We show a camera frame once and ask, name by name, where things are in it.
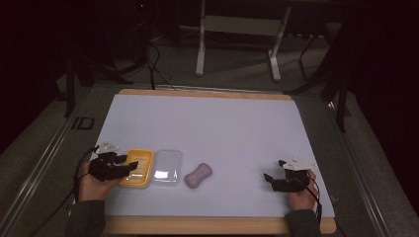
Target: transparent plastic container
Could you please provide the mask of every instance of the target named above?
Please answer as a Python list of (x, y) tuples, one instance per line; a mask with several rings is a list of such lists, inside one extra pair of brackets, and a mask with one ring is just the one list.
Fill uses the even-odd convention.
[(121, 187), (145, 188), (149, 181), (154, 163), (154, 152), (146, 149), (131, 149), (126, 154), (124, 165), (138, 162), (135, 170), (129, 172), (129, 176), (120, 181)]
[(156, 152), (151, 185), (157, 188), (176, 188), (181, 180), (182, 153), (176, 150)]

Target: pink object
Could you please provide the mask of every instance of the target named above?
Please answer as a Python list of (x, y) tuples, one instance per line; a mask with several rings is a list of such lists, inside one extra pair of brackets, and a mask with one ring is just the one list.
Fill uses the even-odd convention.
[(212, 168), (206, 163), (201, 163), (194, 172), (185, 176), (185, 183), (189, 188), (196, 189), (204, 179), (211, 175)]

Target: hand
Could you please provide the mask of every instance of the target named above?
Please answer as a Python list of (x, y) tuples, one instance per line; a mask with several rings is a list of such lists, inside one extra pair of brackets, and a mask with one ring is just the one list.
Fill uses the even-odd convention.
[[(89, 172), (89, 166), (90, 162), (83, 164), (83, 174), (87, 174)], [(120, 181), (121, 179), (101, 182), (90, 174), (85, 175), (79, 183), (79, 201), (105, 200), (109, 191)]]
[[(307, 172), (310, 177), (308, 188), (318, 196), (318, 190), (314, 187), (315, 175), (311, 170)], [(308, 190), (303, 190), (298, 193), (289, 193), (289, 203), (291, 210), (313, 209), (316, 200)]]

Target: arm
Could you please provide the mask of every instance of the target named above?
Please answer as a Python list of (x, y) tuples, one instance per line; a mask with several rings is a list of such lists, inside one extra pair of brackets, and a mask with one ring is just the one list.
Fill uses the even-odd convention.
[[(318, 190), (314, 187), (315, 175), (308, 170), (311, 178), (308, 188), (318, 195)], [(292, 237), (318, 237), (321, 236), (320, 225), (313, 211), (315, 199), (307, 190), (299, 193), (289, 194), (289, 203), (292, 212), (286, 215)]]
[[(89, 171), (90, 162), (83, 164), (83, 174)], [(71, 206), (65, 236), (100, 236), (105, 229), (105, 200), (109, 191), (120, 180), (100, 182), (93, 176), (83, 176), (79, 183), (79, 202)]]

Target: yellow container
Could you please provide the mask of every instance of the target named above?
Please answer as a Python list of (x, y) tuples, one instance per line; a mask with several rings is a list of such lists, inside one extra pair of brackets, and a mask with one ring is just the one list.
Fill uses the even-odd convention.
[(144, 188), (150, 181), (150, 175), (154, 163), (154, 152), (146, 149), (131, 149), (126, 154), (124, 165), (138, 162), (135, 170), (129, 172), (129, 176), (120, 181), (120, 186), (128, 188)]

